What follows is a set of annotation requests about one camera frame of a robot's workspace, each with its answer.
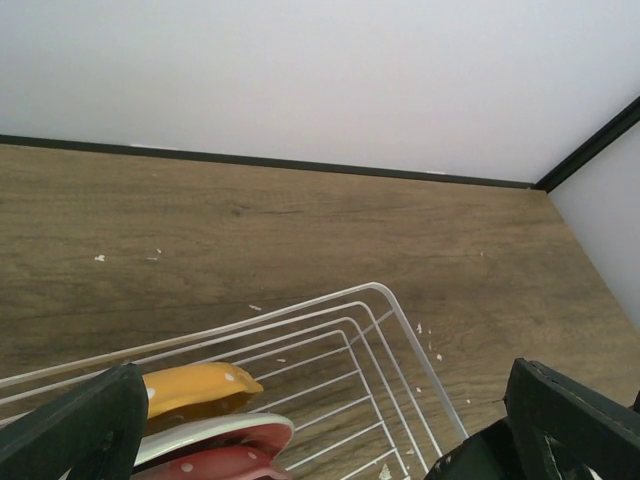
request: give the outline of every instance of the stacked plates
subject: stacked plates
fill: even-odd
[[[274,459],[293,437],[275,414],[235,413],[263,391],[244,370],[204,363],[144,376],[147,429],[132,480],[290,480]]]

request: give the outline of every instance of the wire basket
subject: wire basket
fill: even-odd
[[[467,437],[396,297],[379,283],[2,379],[0,425],[115,364],[147,373],[209,361],[239,365],[264,386],[247,410],[295,423],[278,458],[297,479],[422,478],[443,453],[430,415],[446,418],[456,442]]]

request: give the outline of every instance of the black edge trim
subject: black edge trim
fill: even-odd
[[[584,167],[596,155],[615,142],[627,130],[640,121],[640,97],[631,102],[609,123],[598,130],[589,140],[580,145],[571,155],[560,162],[535,184],[536,190],[547,193],[553,191],[579,169]]]
[[[314,172],[347,173],[370,177],[388,177],[406,180],[426,180],[430,182],[460,183],[465,185],[483,185],[504,188],[531,188],[527,182],[510,180],[494,180],[490,178],[464,177],[459,175],[440,175],[437,173],[407,172],[386,168],[356,167],[349,165],[333,165],[296,160],[280,160],[274,158],[246,157],[223,153],[190,152],[182,150],[165,150],[162,148],[130,147],[125,145],[109,145],[102,143],[75,142],[70,140],[53,140],[45,138],[19,137],[0,135],[0,144],[20,145],[25,147],[52,148],[59,150],[75,150],[80,152],[111,153],[115,155],[132,155],[138,157],[156,157],[175,160],[192,160],[196,162],[214,162],[254,167],[286,168],[292,170],[310,170]]]

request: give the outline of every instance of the white side panel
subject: white side panel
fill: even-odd
[[[536,181],[640,94],[637,0],[0,0],[0,133]]]
[[[640,126],[569,177],[551,199],[640,328]]]

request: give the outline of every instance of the black plastic bracket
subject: black plastic bracket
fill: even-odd
[[[505,396],[527,478],[638,478],[640,415],[538,362],[517,359]]]
[[[425,480],[640,478],[640,393],[625,408],[538,362],[517,359],[507,416],[442,456]]]
[[[128,480],[147,408],[139,368],[109,369],[0,429],[0,478]]]

